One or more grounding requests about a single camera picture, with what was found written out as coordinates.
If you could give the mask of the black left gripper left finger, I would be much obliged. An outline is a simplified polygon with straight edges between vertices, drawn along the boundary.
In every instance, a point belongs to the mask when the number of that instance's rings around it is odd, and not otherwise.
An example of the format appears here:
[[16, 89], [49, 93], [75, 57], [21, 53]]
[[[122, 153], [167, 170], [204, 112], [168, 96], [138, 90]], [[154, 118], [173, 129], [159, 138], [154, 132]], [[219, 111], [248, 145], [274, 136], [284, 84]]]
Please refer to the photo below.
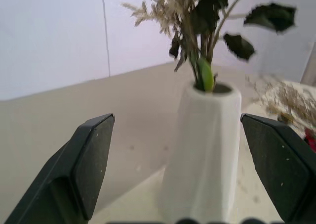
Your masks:
[[114, 114], [87, 120], [44, 164], [7, 224], [86, 224], [104, 180]]

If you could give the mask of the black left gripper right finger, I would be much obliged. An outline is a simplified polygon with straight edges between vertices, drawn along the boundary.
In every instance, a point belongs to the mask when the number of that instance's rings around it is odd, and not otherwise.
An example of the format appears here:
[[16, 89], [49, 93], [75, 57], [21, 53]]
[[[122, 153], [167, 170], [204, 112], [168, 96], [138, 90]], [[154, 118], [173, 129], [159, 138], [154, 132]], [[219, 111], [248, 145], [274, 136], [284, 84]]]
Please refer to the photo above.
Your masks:
[[242, 114], [255, 170], [285, 223], [316, 222], [316, 154], [288, 125]]

